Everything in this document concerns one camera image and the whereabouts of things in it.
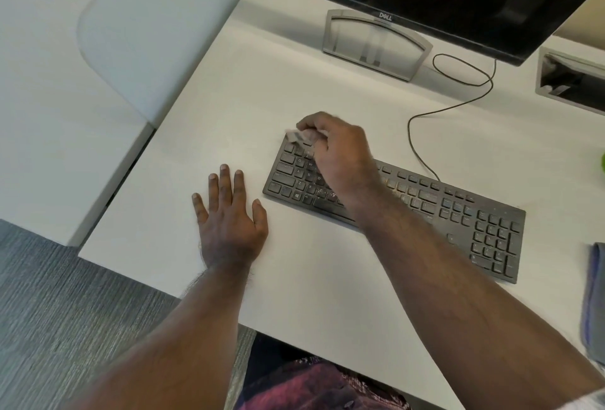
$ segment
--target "gray cloth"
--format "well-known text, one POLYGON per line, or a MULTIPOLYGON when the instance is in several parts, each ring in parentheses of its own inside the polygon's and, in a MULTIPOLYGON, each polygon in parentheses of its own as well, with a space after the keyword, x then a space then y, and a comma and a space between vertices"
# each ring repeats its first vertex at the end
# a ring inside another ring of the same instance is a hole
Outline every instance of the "gray cloth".
POLYGON ((593 361, 605 365, 605 244, 592 247, 582 316, 582 341, 593 361))

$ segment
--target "left hand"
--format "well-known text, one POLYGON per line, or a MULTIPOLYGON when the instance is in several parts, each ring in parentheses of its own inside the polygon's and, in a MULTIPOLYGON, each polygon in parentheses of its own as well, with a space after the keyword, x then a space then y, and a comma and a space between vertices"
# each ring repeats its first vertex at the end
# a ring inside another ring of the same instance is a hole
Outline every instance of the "left hand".
POLYGON ((267 239, 267 211, 256 199, 252 203, 252 219, 248 217, 244 173, 235 172, 232 190, 227 165, 221 165, 220 178, 216 174, 209 176, 208 194, 208 211, 200 194, 193 194, 206 267, 235 263, 249 268, 267 239))

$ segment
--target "keyboard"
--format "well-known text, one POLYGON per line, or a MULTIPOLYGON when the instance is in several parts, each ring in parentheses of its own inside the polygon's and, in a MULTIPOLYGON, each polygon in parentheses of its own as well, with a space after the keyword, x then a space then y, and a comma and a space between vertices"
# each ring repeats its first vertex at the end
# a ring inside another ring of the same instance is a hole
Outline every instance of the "keyboard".
MULTIPOLYGON (((376 160, 382 184, 488 275, 517 283, 525 211, 376 160)), ((355 225, 330 190, 311 146, 284 138, 262 191, 286 204, 355 225)))

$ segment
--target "keyboard cable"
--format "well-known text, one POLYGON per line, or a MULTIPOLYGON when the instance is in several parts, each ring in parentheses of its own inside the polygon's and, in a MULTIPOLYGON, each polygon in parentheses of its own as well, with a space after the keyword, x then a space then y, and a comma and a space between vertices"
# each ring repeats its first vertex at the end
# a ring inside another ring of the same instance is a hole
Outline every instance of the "keyboard cable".
POLYGON ((478 100, 483 99, 483 98, 484 98, 484 97, 486 97, 488 94, 490 94, 490 93, 491 93, 491 91, 494 89, 494 77, 495 77, 495 72, 496 72, 497 66, 498 66, 498 61, 497 61, 497 60, 494 60, 494 71, 492 72, 492 75, 489 75, 489 74, 488 74, 486 71, 481 70, 481 69, 479 69, 478 67, 473 66, 471 63, 469 63, 469 62, 467 62, 467 61, 465 61, 465 60, 461 60, 460 58, 458 58, 458 57, 456 57, 456 56, 448 55, 448 54, 445 54, 445 53, 440 53, 440 54, 436 54, 436 55, 433 57, 433 68, 434 68, 434 69, 435 69, 437 72, 439 72, 441 75, 443 75, 444 77, 447 77, 447 78, 448 78, 448 79, 450 79, 450 80, 453 80, 454 82, 458 82, 459 84, 462 84, 462 85, 467 85, 467 86, 469 86, 469 87, 477 87, 477 88, 482 87, 482 86, 484 86, 484 85, 487 85, 487 84, 489 83, 489 90, 487 90, 487 91, 486 91, 484 94, 482 94, 481 96, 478 96, 477 98, 473 98, 472 100, 468 100, 468 101, 465 101, 465 102, 461 102, 460 104, 456 104, 455 106, 446 107, 445 109, 433 110, 432 112, 420 113, 420 114, 418 114, 418 115, 414 115, 414 116, 412 116, 412 117, 411 117, 411 118, 408 120, 408 142, 410 143, 410 148, 412 148, 412 152, 414 152, 414 155, 416 156, 416 158, 418 159, 418 161, 419 161, 420 163, 422 163, 422 165, 423 165, 423 166, 424 166, 426 169, 428 169, 430 172, 432 172, 433 176, 435 176, 435 178, 436 178, 436 179, 437 179, 439 182, 441 182, 441 178, 440 178, 439 176, 437 176, 437 173, 436 173, 436 172, 435 172, 435 171, 434 171, 434 170, 433 170, 433 169, 432 169, 432 168, 431 168, 429 165, 427 165, 427 163, 426 163, 426 162, 425 162, 425 161, 422 159, 422 157, 421 157, 421 156, 418 154, 418 152, 417 152, 417 151, 416 151, 416 149, 414 148, 414 144, 412 143, 412 132, 411 132, 411 130, 410 130, 410 124, 412 123, 412 120, 413 120, 413 119, 415 119, 415 118, 421 118, 421 117, 426 117, 426 116, 429 116, 429 115, 434 115, 434 114, 436 114, 436 113, 445 112, 446 110, 455 109, 455 108, 457 108, 457 107, 464 106, 465 104, 470 104, 471 102, 475 102, 475 101, 478 101, 478 100), (447 58, 452 58, 453 60, 456 60, 456 61, 459 61, 459 62, 461 62, 461 63, 463 63, 463 64, 466 64, 468 67, 470 67, 470 68, 472 68, 472 69, 476 70, 477 72, 480 72, 480 73, 481 73, 481 74, 483 74, 484 76, 486 76, 486 77, 487 77, 487 80, 486 80, 485 82, 483 82, 483 83, 480 83, 480 84, 475 84, 475 83, 469 83, 469 82, 465 82, 464 80, 460 80, 460 79, 457 79, 457 78, 455 78, 455 77, 450 76, 449 74, 446 74, 445 72, 443 72, 441 69, 439 69, 439 68, 437 67, 437 64, 435 64, 435 60, 436 60, 437 58, 439 58, 440 56, 445 56, 445 57, 447 57, 447 58))

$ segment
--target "floor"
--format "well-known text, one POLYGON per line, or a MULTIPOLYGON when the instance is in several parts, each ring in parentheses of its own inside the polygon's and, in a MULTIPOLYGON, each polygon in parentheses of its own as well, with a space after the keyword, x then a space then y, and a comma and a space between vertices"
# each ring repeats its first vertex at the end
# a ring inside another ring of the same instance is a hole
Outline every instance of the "floor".
MULTIPOLYGON (((58 408, 178 302, 77 254, 77 248, 0 221, 2 409, 58 408)), ((228 410, 254 335, 240 327, 228 410)))

